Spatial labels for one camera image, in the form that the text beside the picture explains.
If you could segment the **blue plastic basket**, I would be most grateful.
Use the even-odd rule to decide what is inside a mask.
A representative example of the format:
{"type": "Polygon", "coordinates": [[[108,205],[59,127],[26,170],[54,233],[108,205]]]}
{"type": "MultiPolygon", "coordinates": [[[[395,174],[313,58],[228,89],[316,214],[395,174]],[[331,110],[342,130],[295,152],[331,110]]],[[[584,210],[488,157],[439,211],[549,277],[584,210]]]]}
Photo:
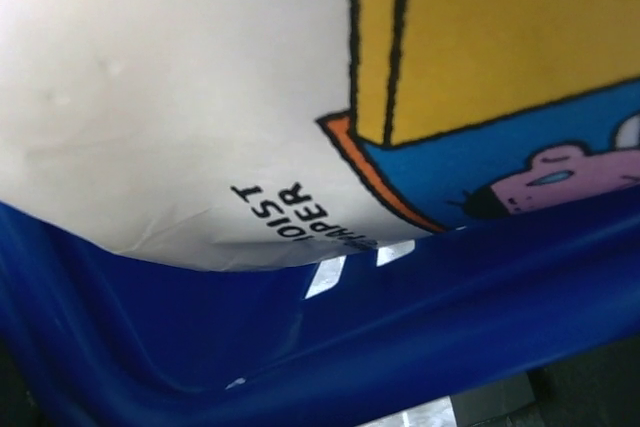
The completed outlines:
{"type": "Polygon", "coordinates": [[[59,426],[358,425],[636,333],[639,195],[315,270],[136,261],[6,207],[1,335],[59,426]]]}

